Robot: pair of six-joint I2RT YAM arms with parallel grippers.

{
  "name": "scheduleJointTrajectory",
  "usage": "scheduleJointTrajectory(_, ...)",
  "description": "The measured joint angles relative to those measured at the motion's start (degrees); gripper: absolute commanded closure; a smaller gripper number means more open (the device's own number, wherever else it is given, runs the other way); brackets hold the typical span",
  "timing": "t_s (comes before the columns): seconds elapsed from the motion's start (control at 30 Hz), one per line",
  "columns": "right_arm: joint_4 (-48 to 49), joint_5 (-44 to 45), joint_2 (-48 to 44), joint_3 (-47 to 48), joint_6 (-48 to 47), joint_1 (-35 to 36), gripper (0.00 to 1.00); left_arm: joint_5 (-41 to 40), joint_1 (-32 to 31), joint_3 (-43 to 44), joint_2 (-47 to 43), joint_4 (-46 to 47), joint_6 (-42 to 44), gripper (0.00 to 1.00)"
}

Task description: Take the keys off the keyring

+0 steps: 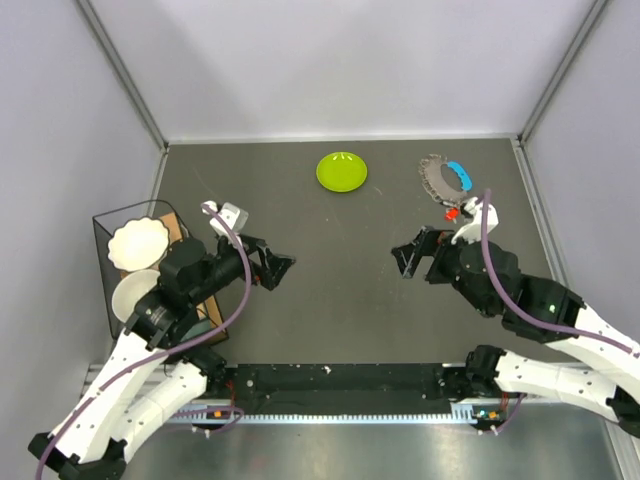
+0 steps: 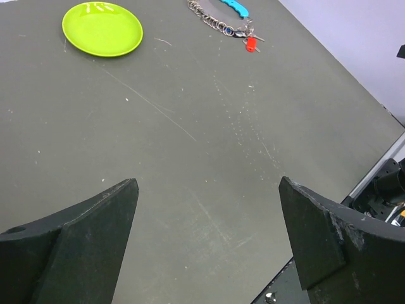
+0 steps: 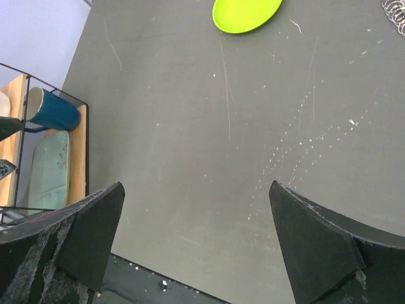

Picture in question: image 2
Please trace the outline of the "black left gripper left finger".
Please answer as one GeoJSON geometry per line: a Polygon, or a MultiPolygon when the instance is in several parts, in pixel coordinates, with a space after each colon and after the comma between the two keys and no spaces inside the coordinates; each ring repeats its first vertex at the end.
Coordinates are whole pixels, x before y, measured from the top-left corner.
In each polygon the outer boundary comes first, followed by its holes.
{"type": "Polygon", "coordinates": [[[1,233],[1,303],[111,303],[139,187],[125,179],[1,233]]]}

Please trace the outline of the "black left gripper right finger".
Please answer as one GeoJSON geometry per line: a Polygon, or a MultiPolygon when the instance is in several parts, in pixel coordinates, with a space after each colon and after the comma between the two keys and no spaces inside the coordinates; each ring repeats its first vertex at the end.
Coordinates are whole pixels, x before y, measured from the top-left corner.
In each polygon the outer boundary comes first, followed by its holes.
{"type": "Polygon", "coordinates": [[[311,303],[404,303],[404,228],[282,177],[279,194],[311,303]]]}

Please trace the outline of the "red capped key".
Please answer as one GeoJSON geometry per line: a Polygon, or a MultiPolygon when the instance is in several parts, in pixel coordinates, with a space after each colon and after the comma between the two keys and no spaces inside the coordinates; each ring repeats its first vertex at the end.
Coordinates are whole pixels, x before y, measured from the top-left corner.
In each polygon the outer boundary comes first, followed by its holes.
{"type": "Polygon", "coordinates": [[[250,53],[254,52],[260,52],[260,50],[257,48],[257,39],[254,37],[246,37],[244,39],[244,44],[246,46],[246,50],[250,53]]]}

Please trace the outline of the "metal key organizer blue handle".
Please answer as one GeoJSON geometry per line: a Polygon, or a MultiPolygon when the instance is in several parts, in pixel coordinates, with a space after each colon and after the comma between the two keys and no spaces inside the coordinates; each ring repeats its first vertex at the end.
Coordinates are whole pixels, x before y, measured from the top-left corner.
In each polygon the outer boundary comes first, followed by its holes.
{"type": "Polygon", "coordinates": [[[206,25],[221,32],[223,35],[235,38],[252,36],[254,26],[248,9],[238,1],[221,1],[232,8],[238,16],[229,16],[216,8],[211,1],[187,1],[188,8],[206,25]]]}

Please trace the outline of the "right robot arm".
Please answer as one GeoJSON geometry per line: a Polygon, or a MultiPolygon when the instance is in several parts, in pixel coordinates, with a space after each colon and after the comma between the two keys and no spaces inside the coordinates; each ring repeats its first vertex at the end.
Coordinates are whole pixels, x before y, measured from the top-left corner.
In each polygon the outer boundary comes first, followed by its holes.
{"type": "Polygon", "coordinates": [[[342,204],[366,216],[404,227],[404,160],[389,158],[342,204]]]}

